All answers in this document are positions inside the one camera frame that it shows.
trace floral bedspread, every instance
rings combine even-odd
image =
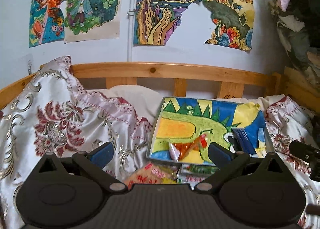
[[[289,153],[289,145],[293,140],[318,148],[310,135],[312,134],[310,118],[288,96],[270,105],[266,114],[266,125],[276,152],[305,192],[307,204],[320,205],[320,183],[309,178],[311,169],[306,162]],[[318,229],[320,218],[303,212],[298,224],[303,229]]]
[[[70,57],[46,64],[22,93],[0,110],[0,197],[7,229],[23,226],[15,197],[41,156],[69,157],[109,141],[115,152],[106,172],[123,180],[145,164],[151,131],[147,119],[122,98],[83,88]]]

